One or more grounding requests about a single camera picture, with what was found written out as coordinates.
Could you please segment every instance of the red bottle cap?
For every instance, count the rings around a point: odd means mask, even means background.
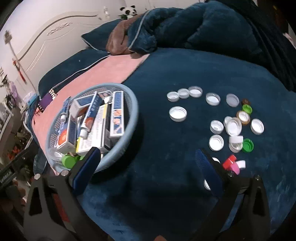
[[[228,169],[230,169],[230,166],[236,161],[236,157],[235,157],[235,155],[230,155],[226,160],[225,160],[225,162],[222,164],[222,166],[223,166],[223,168],[225,169],[225,170],[228,170]]]

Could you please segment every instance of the pillow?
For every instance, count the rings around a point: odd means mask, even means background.
[[[121,21],[121,19],[115,19],[107,22],[95,28],[94,30],[81,35],[82,39],[93,49],[106,51],[106,44],[112,30]]]
[[[73,79],[109,56],[106,51],[83,49],[48,71],[40,80],[38,90],[43,98],[51,88],[57,93]]]

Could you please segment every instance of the blue plastic basket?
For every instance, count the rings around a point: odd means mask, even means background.
[[[71,103],[75,98],[93,94],[95,91],[106,91],[106,90],[110,90],[111,92],[124,91],[124,99],[127,105],[129,120],[126,125],[124,135],[118,140],[115,146],[102,158],[95,173],[110,167],[124,154],[124,152],[127,149],[127,146],[129,145],[133,132],[136,128],[136,125],[138,122],[138,116],[139,116],[139,106],[138,106],[138,101],[135,94],[131,91],[130,88],[122,84],[106,83],[106,84],[96,85],[73,97],[71,99]],[[49,164],[57,172],[61,172],[62,170],[66,170],[67,168],[64,167],[62,163],[56,162],[51,158],[49,158],[47,152],[48,152],[48,148],[53,147],[57,141],[58,135],[56,130],[59,130],[59,127],[61,125],[60,114],[61,114],[61,111],[55,117],[46,138],[46,158]]]

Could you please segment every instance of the white headboard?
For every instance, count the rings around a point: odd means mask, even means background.
[[[66,12],[47,21],[17,54],[35,89],[38,91],[40,79],[50,69],[87,47],[81,38],[82,34],[111,20],[106,19],[102,10]],[[30,83],[25,86],[25,91],[33,91]]]

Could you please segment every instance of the pink blanket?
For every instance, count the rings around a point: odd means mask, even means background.
[[[137,53],[109,56],[61,89],[44,112],[35,115],[35,125],[32,121],[33,131],[43,152],[46,153],[47,132],[67,97],[76,96],[80,92],[98,84],[122,83],[148,56],[149,54],[140,56]]]

